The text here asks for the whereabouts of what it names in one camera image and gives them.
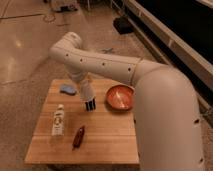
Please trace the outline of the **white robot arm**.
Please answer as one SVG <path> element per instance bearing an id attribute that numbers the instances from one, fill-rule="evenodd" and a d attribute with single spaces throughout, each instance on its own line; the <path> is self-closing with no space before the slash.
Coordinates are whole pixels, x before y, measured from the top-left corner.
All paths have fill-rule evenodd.
<path id="1" fill-rule="evenodd" d="M 95 108 L 89 73 L 134 88 L 133 118 L 143 171 L 206 171 L 198 98 L 178 69 L 137 57 L 86 51 L 74 32 L 52 45 L 49 55 L 66 66 L 89 110 Z"/>

